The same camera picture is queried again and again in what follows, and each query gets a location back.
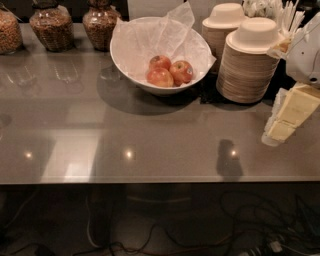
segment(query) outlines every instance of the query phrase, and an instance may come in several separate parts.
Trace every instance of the stack of paper bowls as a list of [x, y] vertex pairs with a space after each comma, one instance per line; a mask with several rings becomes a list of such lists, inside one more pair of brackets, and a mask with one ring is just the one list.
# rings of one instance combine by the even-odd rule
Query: stack of paper bowls
[[208, 43], [212, 55], [217, 58], [210, 69], [218, 73], [227, 35], [236, 30], [247, 17], [240, 4], [225, 3], [216, 5], [208, 18], [202, 22], [202, 37]]
[[219, 93], [237, 103], [260, 101], [279, 63], [266, 53], [281, 40], [283, 37], [271, 19], [243, 21], [226, 38], [216, 82]]

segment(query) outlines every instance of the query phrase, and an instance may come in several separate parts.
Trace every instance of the glass countertop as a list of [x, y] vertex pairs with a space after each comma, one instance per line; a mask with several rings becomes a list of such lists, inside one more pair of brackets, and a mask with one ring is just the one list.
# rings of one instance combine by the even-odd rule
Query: glass countertop
[[0, 56], [1, 184], [320, 180], [318, 111], [266, 146], [272, 102], [201, 104], [197, 86], [151, 95], [74, 25], [67, 52], [21, 24], [25, 48]]

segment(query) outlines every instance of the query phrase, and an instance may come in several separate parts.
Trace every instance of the apple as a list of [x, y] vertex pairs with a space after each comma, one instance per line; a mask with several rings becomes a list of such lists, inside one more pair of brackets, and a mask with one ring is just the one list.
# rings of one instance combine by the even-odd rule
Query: apple
[[178, 60], [174, 62], [169, 69], [174, 83], [180, 86], [183, 83], [189, 83], [193, 77], [193, 68], [186, 60]]
[[173, 87], [174, 84], [171, 73], [165, 68], [149, 69], [146, 77], [148, 83], [159, 87], [169, 88]]
[[170, 66], [171, 66], [171, 60], [165, 55], [154, 56], [149, 61], [149, 69], [165, 68], [169, 70]]

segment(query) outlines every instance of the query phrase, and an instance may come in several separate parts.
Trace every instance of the white container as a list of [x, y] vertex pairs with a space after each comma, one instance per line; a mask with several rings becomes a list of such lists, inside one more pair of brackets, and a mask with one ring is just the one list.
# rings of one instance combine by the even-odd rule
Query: white container
[[128, 0], [129, 19], [163, 17], [183, 2], [183, 0]]
[[241, 4], [225, 3], [214, 6], [210, 16], [203, 20], [202, 36], [217, 58], [211, 73], [219, 71], [227, 35], [236, 30], [246, 18]]

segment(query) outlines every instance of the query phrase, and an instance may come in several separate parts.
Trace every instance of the nuts in jar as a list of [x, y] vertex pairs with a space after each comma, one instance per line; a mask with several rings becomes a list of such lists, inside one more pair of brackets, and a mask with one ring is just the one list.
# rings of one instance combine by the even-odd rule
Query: nuts in jar
[[37, 4], [30, 18], [30, 26], [41, 44], [52, 52], [67, 51], [73, 47], [73, 22], [64, 7], [55, 1]]
[[16, 17], [6, 8], [0, 8], [0, 54], [14, 53], [23, 44]]
[[89, 0], [89, 11], [83, 16], [83, 25], [93, 47], [109, 51], [113, 29], [121, 14], [111, 7], [110, 0]]

